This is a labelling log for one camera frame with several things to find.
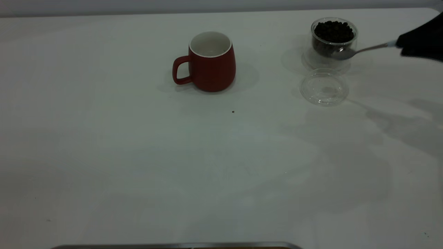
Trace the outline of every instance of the white table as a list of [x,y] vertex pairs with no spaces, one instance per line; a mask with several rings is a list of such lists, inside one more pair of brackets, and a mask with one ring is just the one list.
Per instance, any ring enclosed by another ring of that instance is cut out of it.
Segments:
[[[337,107],[298,89],[314,20],[351,20],[364,47],[437,14],[0,19],[0,247],[441,248],[443,64],[384,49],[354,59]],[[207,30],[236,52],[236,82],[220,94],[172,81],[174,59]]]

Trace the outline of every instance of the mug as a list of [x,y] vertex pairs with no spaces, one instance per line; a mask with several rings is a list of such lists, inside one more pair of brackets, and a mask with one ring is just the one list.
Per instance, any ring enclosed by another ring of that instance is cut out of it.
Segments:
[[[189,76],[177,79],[177,69],[188,62]],[[218,32],[204,32],[189,42],[189,55],[177,58],[172,66],[172,77],[178,85],[193,82],[207,92],[226,89],[235,78],[235,55],[232,41]]]

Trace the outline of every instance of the spoon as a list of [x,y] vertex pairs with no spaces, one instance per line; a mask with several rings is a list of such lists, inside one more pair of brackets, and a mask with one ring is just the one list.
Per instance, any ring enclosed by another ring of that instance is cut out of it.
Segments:
[[352,58],[354,55],[361,53],[361,52],[365,52],[365,51],[369,51],[369,50],[374,50],[374,49],[379,49],[379,48],[383,48],[383,47],[395,47],[397,40],[394,41],[390,41],[384,44],[380,44],[377,46],[373,46],[373,47],[368,47],[365,49],[360,49],[358,51],[355,51],[352,48],[342,48],[339,51],[335,51],[334,53],[331,54],[331,58],[332,59],[336,59],[339,61],[344,61],[347,59]]

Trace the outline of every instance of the wall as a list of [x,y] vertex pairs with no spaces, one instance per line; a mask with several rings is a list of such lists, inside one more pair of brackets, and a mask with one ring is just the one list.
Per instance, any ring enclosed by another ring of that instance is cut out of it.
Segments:
[[435,6],[440,0],[0,0],[0,16]]

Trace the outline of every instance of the glass bowl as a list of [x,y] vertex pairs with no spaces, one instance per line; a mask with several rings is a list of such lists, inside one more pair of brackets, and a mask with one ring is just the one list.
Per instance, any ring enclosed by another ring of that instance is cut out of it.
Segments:
[[[321,39],[315,34],[315,28],[319,23],[325,23],[327,21],[331,22],[341,22],[348,23],[348,26],[351,28],[354,37],[345,43],[332,43],[326,40]],[[333,53],[339,53],[344,49],[351,48],[356,49],[357,47],[357,37],[358,30],[355,25],[345,19],[341,19],[338,17],[325,17],[316,20],[311,25],[311,34],[309,39],[306,41],[305,48],[303,51],[302,60],[304,64],[310,69],[317,68],[332,68],[335,70],[343,70],[347,69],[350,66],[350,60],[339,61],[331,58]]]
[[346,99],[349,88],[338,71],[318,68],[303,79],[300,93],[312,104],[334,106]]

